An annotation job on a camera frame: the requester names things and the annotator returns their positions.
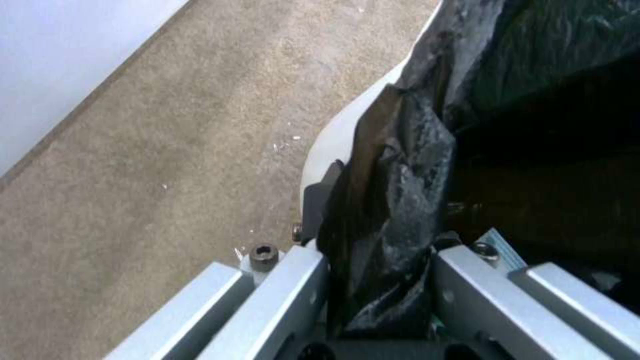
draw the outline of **screw hole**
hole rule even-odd
[[[261,246],[257,249],[255,249],[256,253],[258,255],[262,255],[262,254],[270,254],[271,253],[271,248],[268,246]]]

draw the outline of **black plastic bag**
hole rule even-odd
[[[445,0],[327,203],[329,333],[426,336],[444,230],[637,279],[639,80],[640,2]]]

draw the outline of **silver metal bar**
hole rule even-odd
[[[517,359],[608,359],[464,246],[438,253],[436,314],[461,340],[495,338]]]
[[[509,278],[616,359],[640,359],[640,318],[548,263]]]
[[[194,359],[253,291],[253,279],[213,263],[107,359]]]
[[[286,342],[311,330],[327,280],[322,254],[294,246],[198,358],[275,358]]]

